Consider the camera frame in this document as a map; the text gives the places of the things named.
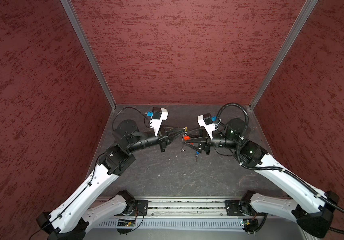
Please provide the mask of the silver keyring with keys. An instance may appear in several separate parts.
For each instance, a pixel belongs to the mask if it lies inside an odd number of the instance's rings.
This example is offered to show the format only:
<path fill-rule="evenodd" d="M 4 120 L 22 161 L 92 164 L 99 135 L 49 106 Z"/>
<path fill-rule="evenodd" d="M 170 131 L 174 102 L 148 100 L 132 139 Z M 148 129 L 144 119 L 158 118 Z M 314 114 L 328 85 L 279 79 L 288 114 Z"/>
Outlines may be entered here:
<path fill-rule="evenodd" d="M 182 147 L 181 147 L 182 153 L 185 152 L 187 149 L 186 141 L 184 141 L 184 136 L 187 136 L 187 132 L 188 132 L 188 129 L 187 129 L 187 131 L 184 131 L 184 133 L 182 135 Z"/>

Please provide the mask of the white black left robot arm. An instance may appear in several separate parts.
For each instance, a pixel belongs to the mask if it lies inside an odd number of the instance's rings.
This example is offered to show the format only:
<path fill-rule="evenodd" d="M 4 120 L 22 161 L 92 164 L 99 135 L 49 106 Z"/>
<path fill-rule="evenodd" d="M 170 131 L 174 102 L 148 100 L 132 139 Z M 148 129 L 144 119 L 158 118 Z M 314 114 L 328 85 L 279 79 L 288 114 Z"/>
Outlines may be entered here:
<path fill-rule="evenodd" d="M 133 120 L 124 120 L 113 131 L 115 142 L 100 155 L 95 167 L 74 193 L 52 212 L 36 219 L 50 240 L 82 240 L 88 231 L 104 219 L 116 215 L 137 214 L 136 199 L 127 190 L 119 191 L 106 203 L 92 207 L 95 200 L 135 161 L 134 152 L 160 146 L 162 152 L 186 128 L 156 125 L 158 131 L 140 132 Z"/>

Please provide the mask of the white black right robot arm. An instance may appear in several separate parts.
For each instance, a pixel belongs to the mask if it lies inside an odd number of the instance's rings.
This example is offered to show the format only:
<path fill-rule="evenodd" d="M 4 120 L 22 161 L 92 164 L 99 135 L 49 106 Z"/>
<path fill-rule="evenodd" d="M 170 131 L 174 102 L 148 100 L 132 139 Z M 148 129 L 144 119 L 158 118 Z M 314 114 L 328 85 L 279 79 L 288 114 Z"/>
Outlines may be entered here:
<path fill-rule="evenodd" d="M 295 222 L 303 231 L 324 238 L 331 230 L 339 197 L 332 191 L 318 189 L 281 165 L 260 145 L 250 141 L 250 128 L 239 118 L 230 120 L 217 130 L 212 118 L 198 117 L 199 128 L 184 134 L 183 143 L 198 153 L 228 149 L 239 165 L 270 180 L 287 193 L 289 200 L 263 196 L 247 191 L 240 200 L 244 215 L 264 213 Z"/>

